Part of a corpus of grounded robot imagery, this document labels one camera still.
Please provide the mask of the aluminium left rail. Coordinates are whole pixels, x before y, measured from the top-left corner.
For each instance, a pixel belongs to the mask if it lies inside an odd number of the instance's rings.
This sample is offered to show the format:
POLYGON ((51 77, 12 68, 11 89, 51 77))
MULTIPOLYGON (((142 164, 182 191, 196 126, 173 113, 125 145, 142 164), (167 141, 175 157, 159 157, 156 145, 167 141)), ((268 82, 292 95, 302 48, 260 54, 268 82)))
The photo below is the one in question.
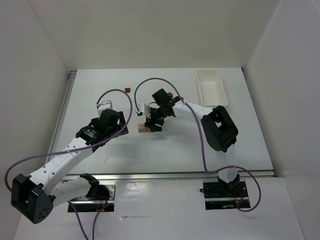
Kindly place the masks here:
POLYGON ((76 79, 76 75, 77 75, 77 70, 72 70, 69 73, 67 86, 66 86, 66 89, 64 92, 64 96, 63 96, 63 100, 62 100, 61 107, 59 110, 58 118, 57 118, 56 125, 54 128, 53 136, 51 138, 51 142, 50 142, 50 145, 48 148, 48 153, 53 153, 57 149, 57 144, 59 142, 59 138, 61 135, 62 126, 63 126, 63 122, 65 119, 67 107, 69 104, 72 88, 73 88, 73 85, 74 85, 74 82, 76 79))

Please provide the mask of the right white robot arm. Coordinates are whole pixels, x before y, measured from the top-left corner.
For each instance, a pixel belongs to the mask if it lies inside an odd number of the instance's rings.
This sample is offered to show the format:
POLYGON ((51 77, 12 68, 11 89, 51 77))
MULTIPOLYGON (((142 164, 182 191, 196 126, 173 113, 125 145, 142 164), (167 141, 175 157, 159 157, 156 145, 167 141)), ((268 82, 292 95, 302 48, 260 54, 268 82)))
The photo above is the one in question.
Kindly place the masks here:
POLYGON ((235 143, 239 131, 223 106, 214 108, 197 105, 183 100, 179 96, 172 97, 164 89, 152 95, 158 107, 147 104, 139 105, 139 113, 144 114, 145 127, 151 132, 161 132, 167 117, 183 118, 197 124, 202 156, 205 156, 204 140, 216 151, 222 170, 218 170, 218 186, 220 191, 230 194, 240 182, 240 175, 235 167, 235 143))

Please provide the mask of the aluminium rail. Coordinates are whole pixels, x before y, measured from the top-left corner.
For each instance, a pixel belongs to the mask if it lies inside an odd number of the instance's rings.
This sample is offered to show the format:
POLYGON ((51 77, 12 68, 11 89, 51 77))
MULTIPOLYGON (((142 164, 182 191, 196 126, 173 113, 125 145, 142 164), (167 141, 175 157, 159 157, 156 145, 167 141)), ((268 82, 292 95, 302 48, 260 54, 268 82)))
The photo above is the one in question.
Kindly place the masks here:
MULTIPOLYGON (((250 175, 245 171, 238 170, 240 177, 246 178, 250 175)), ((251 174, 255 178, 273 178, 275 172, 273 170, 268 171, 251 171, 251 174)), ((147 181, 147 180, 188 180, 188 179, 208 179, 216 178, 218 173, 207 174, 205 172, 172 172, 172 173, 126 173, 126 174, 91 174, 97 180, 101 181, 147 181)), ((77 178, 77 174, 69 174, 62 178, 62 181, 71 181, 77 178)))
POLYGON ((57 149, 57 144, 59 142, 59 138, 61 135, 62 126, 63 126, 63 122, 65 119, 67 107, 69 104, 72 88, 73 88, 73 85, 74 85, 74 82, 76 79, 76 75, 77 75, 77 70, 72 70, 69 73, 67 86, 66 86, 66 89, 64 92, 64 96, 63 96, 63 100, 62 100, 61 107, 59 110, 58 118, 57 118, 56 125, 54 128, 53 136, 51 138, 51 142, 50 142, 50 145, 48 148, 48 153, 53 153, 57 149))

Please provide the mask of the long light wood block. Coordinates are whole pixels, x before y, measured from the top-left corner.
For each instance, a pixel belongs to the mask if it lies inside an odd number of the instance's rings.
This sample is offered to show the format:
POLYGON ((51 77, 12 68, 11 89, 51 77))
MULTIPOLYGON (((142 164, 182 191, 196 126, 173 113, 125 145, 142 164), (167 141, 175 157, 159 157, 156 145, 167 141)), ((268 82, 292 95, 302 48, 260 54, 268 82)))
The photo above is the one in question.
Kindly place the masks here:
POLYGON ((139 133, 150 133, 151 130, 150 130, 150 128, 148 128, 148 127, 146 127, 144 125, 139 125, 138 126, 138 132, 139 133))

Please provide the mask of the aluminium front rail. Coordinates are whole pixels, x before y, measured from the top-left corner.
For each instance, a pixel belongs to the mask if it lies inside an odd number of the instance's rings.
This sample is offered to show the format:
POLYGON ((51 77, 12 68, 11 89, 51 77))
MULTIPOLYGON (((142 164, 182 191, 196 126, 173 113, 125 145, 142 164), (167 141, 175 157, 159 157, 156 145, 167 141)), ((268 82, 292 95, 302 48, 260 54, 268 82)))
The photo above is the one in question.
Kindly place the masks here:
MULTIPOLYGON (((245 171, 238 170, 240 177, 246 178, 250 175, 245 171)), ((268 171, 251 171, 251 174, 255 178, 273 178, 275 172, 273 170, 268 171)), ((101 181, 147 181, 147 180, 188 180, 188 179, 208 179, 216 178, 218 173, 207 174, 205 172, 172 172, 172 173, 126 173, 126 174, 91 174, 97 180, 101 181)), ((77 174, 69 174, 62 178, 62 181, 71 181, 77 178, 77 174)))

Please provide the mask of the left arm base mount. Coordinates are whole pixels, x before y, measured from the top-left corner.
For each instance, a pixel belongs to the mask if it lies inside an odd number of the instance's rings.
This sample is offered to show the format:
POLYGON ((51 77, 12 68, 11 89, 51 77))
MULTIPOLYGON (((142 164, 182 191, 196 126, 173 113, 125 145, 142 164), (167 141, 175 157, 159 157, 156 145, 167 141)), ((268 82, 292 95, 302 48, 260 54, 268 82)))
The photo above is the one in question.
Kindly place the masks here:
POLYGON ((108 194, 100 191, 93 198, 79 196, 71 200, 71 203, 79 213, 97 213, 104 206, 105 208, 102 212, 114 212, 116 183, 102 182, 101 185, 108 190, 108 194))

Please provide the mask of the white plastic bin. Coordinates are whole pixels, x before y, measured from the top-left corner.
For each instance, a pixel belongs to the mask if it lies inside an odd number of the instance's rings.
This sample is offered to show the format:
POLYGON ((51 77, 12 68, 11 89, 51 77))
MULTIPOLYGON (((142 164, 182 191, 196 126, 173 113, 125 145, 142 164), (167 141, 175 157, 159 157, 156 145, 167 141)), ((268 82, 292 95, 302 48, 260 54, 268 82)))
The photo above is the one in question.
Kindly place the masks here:
POLYGON ((228 100, 221 74, 218 70, 196 72, 200 104, 204 107, 227 106, 228 100))

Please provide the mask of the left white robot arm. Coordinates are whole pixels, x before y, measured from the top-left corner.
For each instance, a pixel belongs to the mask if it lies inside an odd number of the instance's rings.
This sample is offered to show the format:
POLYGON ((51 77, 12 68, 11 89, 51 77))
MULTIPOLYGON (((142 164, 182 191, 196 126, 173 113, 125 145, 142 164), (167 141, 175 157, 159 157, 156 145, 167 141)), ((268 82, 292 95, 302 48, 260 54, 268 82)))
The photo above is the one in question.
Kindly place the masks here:
POLYGON ((11 205, 33 224, 42 222, 53 208, 77 197, 107 200, 109 190, 88 173, 76 179, 62 179, 82 160, 92 155, 112 137, 128 134, 124 114, 104 109, 89 125, 81 128, 68 146, 43 167, 12 181, 11 205))

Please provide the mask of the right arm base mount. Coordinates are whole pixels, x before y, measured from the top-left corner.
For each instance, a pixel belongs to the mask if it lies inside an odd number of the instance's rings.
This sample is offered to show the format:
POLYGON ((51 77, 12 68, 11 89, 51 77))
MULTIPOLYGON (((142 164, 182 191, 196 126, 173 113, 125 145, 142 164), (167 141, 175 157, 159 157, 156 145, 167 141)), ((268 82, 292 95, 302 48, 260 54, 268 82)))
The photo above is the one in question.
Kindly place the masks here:
POLYGON ((240 209, 250 209, 250 200, 247 186, 244 181, 231 191, 223 193, 218 182, 204 182, 199 190, 204 195, 206 210, 228 210, 236 209, 239 204, 240 209))

